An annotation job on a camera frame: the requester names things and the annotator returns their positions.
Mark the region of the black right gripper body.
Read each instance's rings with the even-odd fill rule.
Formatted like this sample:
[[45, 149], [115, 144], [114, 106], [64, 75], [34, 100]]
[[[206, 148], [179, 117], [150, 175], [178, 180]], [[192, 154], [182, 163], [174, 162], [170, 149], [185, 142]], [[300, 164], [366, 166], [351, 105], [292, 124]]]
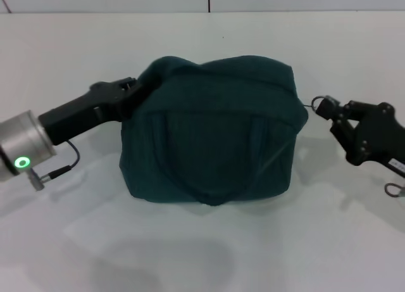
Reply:
[[404, 127], [388, 103], [370, 105], [351, 101], [331, 113], [330, 131], [355, 166], [377, 162], [404, 177]]

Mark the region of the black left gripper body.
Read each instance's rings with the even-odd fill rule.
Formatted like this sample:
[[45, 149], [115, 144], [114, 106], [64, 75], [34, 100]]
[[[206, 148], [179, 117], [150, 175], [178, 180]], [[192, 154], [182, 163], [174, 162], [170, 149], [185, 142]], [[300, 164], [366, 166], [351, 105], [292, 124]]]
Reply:
[[126, 104], [138, 88], [135, 78], [97, 82], [84, 95], [39, 115], [39, 122], [57, 146], [105, 122], [128, 118]]

